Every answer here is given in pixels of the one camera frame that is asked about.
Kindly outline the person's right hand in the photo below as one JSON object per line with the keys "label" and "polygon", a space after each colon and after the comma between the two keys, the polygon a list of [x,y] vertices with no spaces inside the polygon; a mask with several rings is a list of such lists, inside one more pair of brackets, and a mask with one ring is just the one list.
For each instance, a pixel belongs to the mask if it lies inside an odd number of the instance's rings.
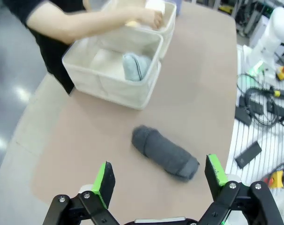
{"label": "person's right hand", "polygon": [[155,30],[161,28],[164,22],[162,12],[147,8],[138,8],[133,20]]}

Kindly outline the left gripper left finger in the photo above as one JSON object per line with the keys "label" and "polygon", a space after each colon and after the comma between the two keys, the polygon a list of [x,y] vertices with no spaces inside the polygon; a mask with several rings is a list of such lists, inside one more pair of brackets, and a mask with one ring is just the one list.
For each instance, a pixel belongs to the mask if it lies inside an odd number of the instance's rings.
{"label": "left gripper left finger", "polygon": [[95,225],[115,225],[116,219],[109,212],[115,186],[115,176],[110,162],[104,162],[93,187],[75,197],[57,195],[53,198],[45,217],[46,225],[79,225],[91,220]]}

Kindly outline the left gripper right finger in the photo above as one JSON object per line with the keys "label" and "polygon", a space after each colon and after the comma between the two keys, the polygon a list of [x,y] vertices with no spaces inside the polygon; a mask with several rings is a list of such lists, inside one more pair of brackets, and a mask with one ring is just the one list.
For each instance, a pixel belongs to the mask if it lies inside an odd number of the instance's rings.
{"label": "left gripper right finger", "polygon": [[244,218],[249,225],[283,225],[284,221],[276,202],[263,181],[250,186],[228,180],[218,157],[206,156],[205,176],[212,194],[213,203],[208,207],[199,225],[224,225],[233,211],[240,211],[233,224]]}

